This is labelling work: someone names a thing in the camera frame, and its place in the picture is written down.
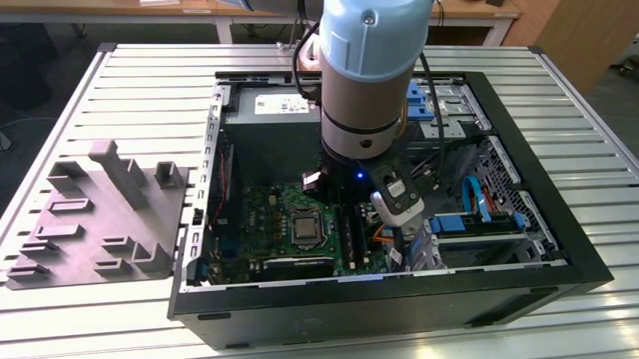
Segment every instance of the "cable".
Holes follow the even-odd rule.
[[[308,99],[311,94],[307,91],[304,91],[304,89],[301,88],[300,77],[299,77],[299,74],[297,74],[297,59],[300,58],[300,51],[301,51],[301,48],[304,47],[304,44],[307,43],[308,39],[311,38],[311,36],[317,31],[317,28],[320,26],[319,23],[320,22],[316,22],[316,24],[311,27],[311,30],[308,30],[307,34],[301,38],[301,41],[297,44],[296,50],[292,53],[292,79],[293,79],[295,84],[296,84],[297,92],[300,93],[300,95],[304,99]]]
[[[224,205],[224,202],[227,200],[227,179],[225,179],[225,175],[224,175],[224,153],[221,152],[221,149],[219,150],[219,153],[220,153],[221,199],[220,199],[220,204],[217,205],[216,214],[212,217],[209,226],[212,226],[216,223],[217,216],[220,215],[220,212],[221,212],[221,206]]]
[[[439,20],[437,20],[437,26],[443,26],[443,22],[444,22],[444,19],[447,18],[447,13],[445,11],[443,10],[443,5],[441,5],[441,1],[440,0],[435,0],[437,2],[437,5],[439,5]]]
[[[27,122],[27,121],[36,121],[36,120],[56,120],[57,118],[53,117],[29,117],[29,118],[21,118],[20,120],[11,121],[9,123],[5,123],[4,125],[0,125],[0,129],[4,129],[8,126],[15,125],[16,123],[20,122]]]
[[[399,113],[399,118],[401,123],[399,124],[397,134],[395,135],[395,140],[401,137],[403,133],[407,131],[408,127],[408,99],[403,101],[401,112]]]
[[[27,122],[27,121],[35,121],[35,120],[56,120],[57,118],[53,118],[53,117],[29,117],[29,118],[21,118],[20,120],[15,120],[15,121],[11,121],[8,123],[5,123],[4,125],[0,125],[0,129],[4,129],[5,127],[8,126],[12,126],[15,125],[16,123],[23,123],[23,122]],[[4,146],[1,145],[1,141],[0,141],[0,153],[11,153],[13,152],[11,150],[11,148],[15,147],[15,146],[9,146],[7,148],[4,148]]]
[[[280,37],[281,37],[281,34],[284,33],[284,30],[287,29],[287,24],[283,24],[281,25],[281,29],[280,31],[277,32],[277,36],[276,36],[276,41],[280,41]]]
[[[387,243],[395,243],[395,240],[391,237],[380,237],[379,234],[381,233],[383,230],[383,223],[381,226],[379,226],[377,230],[375,231],[375,234],[372,235],[372,242],[387,242]]]
[[[432,109],[435,110],[435,117],[437,118],[437,135],[439,135],[439,168],[437,174],[441,172],[443,168],[443,160],[445,158],[445,140],[443,134],[443,119],[441,119],[441,109],[439,108],[439,100],[437,100],[437,91],[435,90],[435,81],[432,79],[431,68],[428,67],[427,56],[423,54],[423,51],[419,53],[419,60],[421,61],[423,70],[427,73],[427,80],[428,80],[428,89],[431,90],[431,98],[432,98]]]

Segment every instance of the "wooden desk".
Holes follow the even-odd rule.
[[[441,4],[447,18],[451,19],[492,19],[495,17],[516,19],[521,14],[521,11],[511,1],[507,1],[501,7],[491,6],[485,1],[479,0],[441,0]],[[247,11],[227,4],[219,4],[217,6],[217,15],[221,16],[255,16],[255,14],[256,12]],[[439,7],[436,4],[432,7],[431,16],[433,18],[439,16]]]
[[[484,1],[441,0],[444,26],[489,28],[484,46],[499,46],[521,11],[505,0],[501,7]],[[432,19],[439,17],[433,6]],[[293,19],[272,13],[251,12],[215,0],[181,0],[180,5],[141,7],[137,0],[0,0],[0,22],[63,23],[209,23],[220,43],[232,43],[232,24],[284,24]]]

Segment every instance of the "blue latch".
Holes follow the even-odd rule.
[[[427,95],[419,88],[415,80],[408,84],[407,100],[407,119],[409,121],[432,121],[435,114],[427,106]]]
[[[408,84],[407,99],[408,105],[423,105],[425,103],[427,96],[423,94],[415,80],[411,80]]]
[[[524,218],[523,214],[519,213],[519,212],[515,212],[515,214],[512,215],[512,218],[515,220],[515,223],[517,224],[519,230],[524,230],[525,229],[525,218]]]
[[[465,232],[467,226],[463,224],[460,215],[439,215],[431,218],[432,233]]]

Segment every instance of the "aluminum profile table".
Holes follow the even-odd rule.
[[[483,71],[562,191],[614,277],[501,327],[267,347],[273,358],[556,358],[639,350],[638,161],[544,55],[527,48],[427,47],[435,71]],[[123,158],[188,166],[199,177],[216,71],[288,70],[268,45],[117,45],[99,52],[0,220],[0,283],[33,229],[59,158],[96,139]],[[189,202],[192,193],[187,194]],[[184,208],[184,222],[191,216]],[[200,358],[215,352],[167,320],[172,278],[9,291],[0,287],[0,358]]]

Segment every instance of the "metal chassis frame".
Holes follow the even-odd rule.
[[[440,73],[436,75],[459,76],[460,73]],[[447,275],[397,276],[384,281],[345,283],[327,281],[313,286],[259,289],[239,287],[224,291],[205,290],[204,287],[195,288],[193,291],[185,290],[181,277],[184,272],[176,271],[168,309],[171,319],[181,320],[196,334],[203,334],[197,333],[199,330],[192,326],[193,322],[208,319],[231,319],[236,313],[241,314],[243,311],[248,313],[255,312],[255,310],[275,310],[281,313],[285,307],[295,306],[307,306],[311,311],[320,305],[336,305],[344,302],[357,303],[375,299],[377,302],[387,302],[411,296],[423,298],[425,303],[429,296],[435,297],[455,292],[495,291],[496,293],[503,290],[505,294],[505,291],[516,289],[529,294],[546,293],[535,301],[524,302],[524,305],[511,308],[508,313],[501,313],[503,315],[477,316],[471,322],[459,323],[459,326],[496,325],[511,322],[550,301],[568,295],[568,293],[588,292],[614,279],[484,74],[461,73],[461,75],[467,79],[479,106],[497,132],[497,137],[517,173],[525,180],[523,186],[533,197],[571,265],[520,269],[516,274],[508,271],[481,273],[457,271],[453,274],[455,280],[451,280]],[[187,251],[184,246],[189,242],[189,237],[181,242],[177,268],[184,265],[183,259]],[[260,291],[259,295],[251,292],[256,290]],[[308,338],[308,340],[320,340],[320,338]],[[251,343],[244,342],[227,343],[227,348],[249,345]]]

